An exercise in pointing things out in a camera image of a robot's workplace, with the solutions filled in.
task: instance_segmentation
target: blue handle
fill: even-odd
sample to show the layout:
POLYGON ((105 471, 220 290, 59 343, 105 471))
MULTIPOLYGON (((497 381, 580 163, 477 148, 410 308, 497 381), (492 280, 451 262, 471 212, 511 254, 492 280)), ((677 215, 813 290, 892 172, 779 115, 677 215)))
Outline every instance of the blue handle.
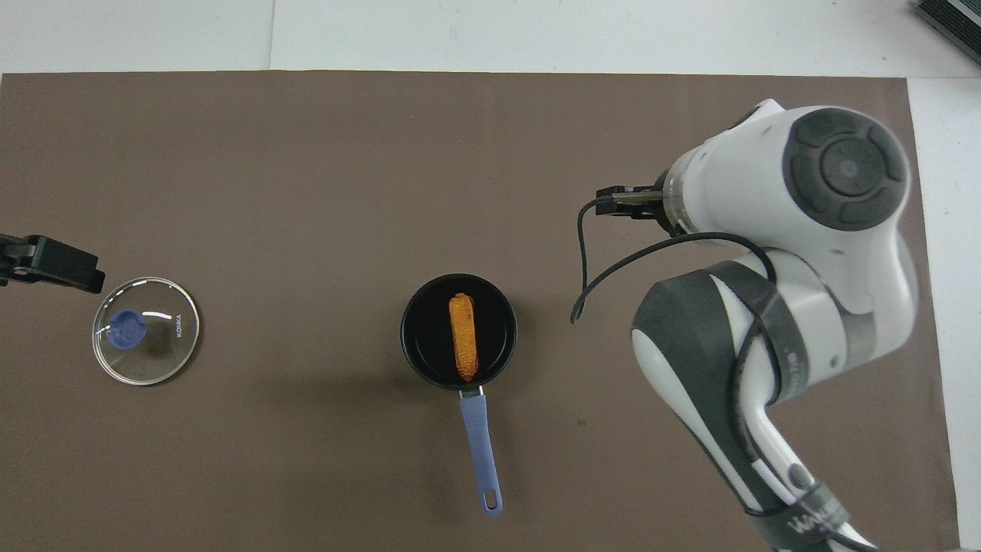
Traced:
POLYGON ((477 490, 484 513, 491 517, 500 516, 504 501, 500 496, 500 484, 497 483, 497 467, 493 463, 487 397, 480 395, 460 400, 460 411, 463 413, 463 424, 467 427, 470 457, 474 461, 477 490))

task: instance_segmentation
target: hanging hole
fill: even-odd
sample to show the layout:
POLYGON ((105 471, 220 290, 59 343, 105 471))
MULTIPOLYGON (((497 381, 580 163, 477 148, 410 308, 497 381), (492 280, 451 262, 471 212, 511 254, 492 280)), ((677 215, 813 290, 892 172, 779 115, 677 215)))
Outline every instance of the hanging hole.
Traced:
POLYGON ((497 493, 492 490, 484 491, 484 506, 487 506, 488 510, 497 509, 497 493))

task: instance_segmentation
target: blue cap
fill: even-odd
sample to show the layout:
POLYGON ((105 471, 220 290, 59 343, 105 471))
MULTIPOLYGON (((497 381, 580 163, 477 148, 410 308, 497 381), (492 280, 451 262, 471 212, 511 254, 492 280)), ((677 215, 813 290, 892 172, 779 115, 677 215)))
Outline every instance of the blue cap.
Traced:
POLYGON ((139 345, 146 336, 146 320, 131 308, 120 310, 109 319, 109 343, 120 351, 139 345))

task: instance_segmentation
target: brown surface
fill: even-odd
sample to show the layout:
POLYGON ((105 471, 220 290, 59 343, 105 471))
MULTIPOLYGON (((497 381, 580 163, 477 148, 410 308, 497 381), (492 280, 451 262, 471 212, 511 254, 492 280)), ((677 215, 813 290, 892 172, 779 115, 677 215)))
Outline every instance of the brown surface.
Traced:
MULTIPOLYGON (((173 279, 203 318, 183 373, 134 388, 92 354, 101 297, 0 291, 3 550, 762 550, 628 331, 652 282, 732 252, 646 259, 574 327, 575 213, 765 97, 863 110, 914 153, 901 80, 6 75, 0 97, 0 232, 98 254, 106 293, 173 279), (497 520, 453 394, 399 349, 406 302, 451 271, 518 314, 487 388, 497 520)), ((866 536, 950 548, 918 190, 903 228, 922 294, 910 342, 772 414, 866 536)), ((594 271, 663 238, 609 218, 587 232, 594 271)))

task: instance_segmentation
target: blue object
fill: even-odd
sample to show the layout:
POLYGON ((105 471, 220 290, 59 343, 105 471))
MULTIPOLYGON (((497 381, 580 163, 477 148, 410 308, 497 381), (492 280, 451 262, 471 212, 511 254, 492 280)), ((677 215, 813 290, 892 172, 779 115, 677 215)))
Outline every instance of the blue object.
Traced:
POLYGON ((481 505, 484 507, 485 514, 495 518, 500 516, 501 510, 504 509, 504 501, 500 496, 500 484, 497 482, 497 466, 493 462, 491 433, 488 431, 487 397, 480 395, 460 400, 460 411, 463 413, 463 424, 467 427, 470 457, 474 461, 481 505))
POLYGON ((146 320, 131 308, 120 310, 109 319, 109 343, 120 351, 128 351, 146 337, 146 320))

